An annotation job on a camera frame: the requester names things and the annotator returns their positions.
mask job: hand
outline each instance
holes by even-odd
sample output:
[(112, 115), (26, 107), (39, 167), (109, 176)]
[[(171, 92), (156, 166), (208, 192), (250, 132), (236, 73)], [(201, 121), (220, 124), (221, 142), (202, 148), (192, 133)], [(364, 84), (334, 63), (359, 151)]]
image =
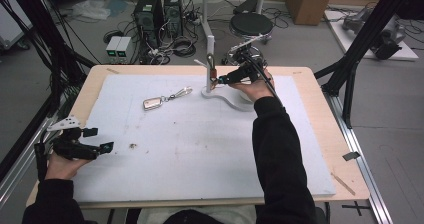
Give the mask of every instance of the hand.
[[(272, 86), (274, 86), (274, 80), (272, 80), (271, 74), (268, 72), (267, 69), (265, 69), (264, 72), (267, 78), (271, 78), (271, 84)], [(255, 102), (256, 100), (262, 97), (274, 96), (266, 85), (265, 80), (262, 78), (256, 80), (251, 84), (235, 83), (230, 84), (229, 86), (246, 93), (246, 95), (252, 102)]]
[(68, 160), (61, 156), (58, 156), (56, 153), (50, 156), (49, 165), (46, 174), (47, 179), (63, 179), (70, 180), (77, 174), (78, 169), (89, 163), (91, 160)]

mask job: key fob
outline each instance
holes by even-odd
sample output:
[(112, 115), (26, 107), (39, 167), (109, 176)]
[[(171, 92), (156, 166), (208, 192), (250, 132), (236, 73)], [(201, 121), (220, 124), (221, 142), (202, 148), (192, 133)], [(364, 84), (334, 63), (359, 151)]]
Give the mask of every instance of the key fob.
[(162, 105), (163, 101), (161, 97), (147, 99), (143, 102), (144, 110), (152, 110), (158, 108)]

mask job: keychain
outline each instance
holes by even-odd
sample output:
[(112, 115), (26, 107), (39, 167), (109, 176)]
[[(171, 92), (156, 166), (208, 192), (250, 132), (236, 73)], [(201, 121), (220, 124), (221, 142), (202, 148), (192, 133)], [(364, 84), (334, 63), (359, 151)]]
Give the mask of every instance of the keychain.
[(179, 92), (173, 95), (170, 95), (169, 97), (161, 96), (161, 97), (147, 99), (143, 102), (144, 110), (148, 111), (148, 110), (158, 108), (162, 106), (163, 102), (168, 102), (170, 100), (174, 100), (175, 98), (185, 96), (187, 94), (190, 94), (192, 91), (193, 89), (191, 87), (184, 87)]

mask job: person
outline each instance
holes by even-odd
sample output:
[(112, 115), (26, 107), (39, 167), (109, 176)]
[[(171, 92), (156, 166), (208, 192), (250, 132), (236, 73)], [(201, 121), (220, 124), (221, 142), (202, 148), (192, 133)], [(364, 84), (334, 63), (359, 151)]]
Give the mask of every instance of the person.
[[(257, 213), (256, 223), (316, 223), (315, 204), (307, 188), (299, 137), (285, 108), (263, 79), (230, 86), (244, 92), (254, 102), (258, 115), (253, 122), (252, 144), (265, 204)], [(39, 183), (36, 201), (25, 210), (22, 223), (84, 223), (81, 209), (73, 199), (71, 178), (88, 162), (52, 154), (46, 178)], [(172, 215), (165, 224), (196, 221), (220, 223), (202, 213), (186, 210)]]

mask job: person's left hand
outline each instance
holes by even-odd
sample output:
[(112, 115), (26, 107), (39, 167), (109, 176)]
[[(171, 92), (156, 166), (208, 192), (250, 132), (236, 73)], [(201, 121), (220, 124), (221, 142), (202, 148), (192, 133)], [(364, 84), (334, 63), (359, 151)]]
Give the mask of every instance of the person's left hand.
[(47, 179), (63, 179), (70, 180), (77, 174), (77, 171), (80, 167), (89, 163), (91, 160), (68, 160), (61, 156), (58, 156), (56, 153), (50, 156), (49, 165), (46, 173)]

